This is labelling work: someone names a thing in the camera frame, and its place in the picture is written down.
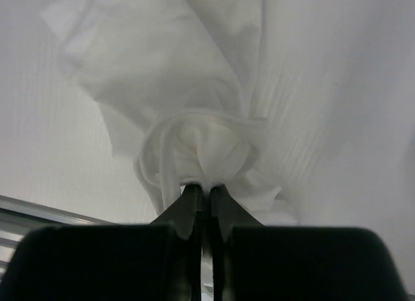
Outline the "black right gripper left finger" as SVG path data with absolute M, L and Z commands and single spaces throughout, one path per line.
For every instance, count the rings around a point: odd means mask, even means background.
M 152 225 L 165 225 L 172 232 L 167 272 L 167 300 L 201 300 L 203 191 L 186 185 L 182 194 Z

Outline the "white tank top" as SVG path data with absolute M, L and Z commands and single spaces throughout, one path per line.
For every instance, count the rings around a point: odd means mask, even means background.
M 263 0 L 53 0 L 41 15 L 157 213 L 187 184 L 225 185 L 259 222 L 296 224 L 257 166 L 270 130 L 251 111 Z

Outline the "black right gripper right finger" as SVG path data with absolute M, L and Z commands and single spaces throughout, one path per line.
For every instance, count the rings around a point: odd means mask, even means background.
M 254 273 L 261 268 L 263 226 L 228 192 L 226 186 L 209 193 L 209 240 L 213 258 L 215 300 L 254 300 Z

